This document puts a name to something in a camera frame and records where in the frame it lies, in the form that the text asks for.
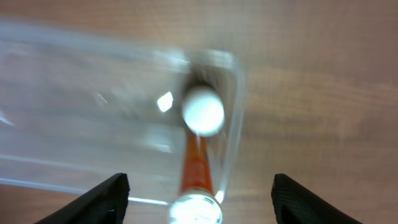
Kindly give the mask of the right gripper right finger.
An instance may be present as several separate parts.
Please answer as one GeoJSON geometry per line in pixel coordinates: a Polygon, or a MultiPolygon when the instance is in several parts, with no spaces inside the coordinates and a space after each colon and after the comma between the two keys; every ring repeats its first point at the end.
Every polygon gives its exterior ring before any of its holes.
{"type": "Polygon", "coordinates": [[[276,174],[271,191],[278,224],[361,224],[285,174],[276,174]]]}

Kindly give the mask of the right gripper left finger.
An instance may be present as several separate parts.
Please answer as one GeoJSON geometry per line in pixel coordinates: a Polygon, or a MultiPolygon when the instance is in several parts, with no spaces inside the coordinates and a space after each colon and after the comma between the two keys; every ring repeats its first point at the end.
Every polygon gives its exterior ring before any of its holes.
{"type": "Polygon", "coordinates": [[[114,174],[36,224],[122,224],[129,191],[127,175],[114,174]]]}

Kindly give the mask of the orange tube white cap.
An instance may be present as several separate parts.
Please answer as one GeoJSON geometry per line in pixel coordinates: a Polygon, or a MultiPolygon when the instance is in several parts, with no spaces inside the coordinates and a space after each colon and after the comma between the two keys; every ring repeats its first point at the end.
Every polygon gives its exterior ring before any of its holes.
{"type": "Polygon", "coordinates": [[[187,134],[178,198],[169,209],[172,224],[221,224],[223,212],[215,199],[206,139],[187,134]]]}

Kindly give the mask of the dark bottle white cap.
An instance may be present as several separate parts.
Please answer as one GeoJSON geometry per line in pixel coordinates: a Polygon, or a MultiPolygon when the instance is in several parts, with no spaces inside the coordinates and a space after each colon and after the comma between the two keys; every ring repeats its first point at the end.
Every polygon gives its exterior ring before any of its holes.
{"type": "Polygon", "coordinates": [[[190,80],[186,84],[181,113],[187,129],[204,138],[218,134],[226,120],[220,94],[204,80],[190,80]]]}

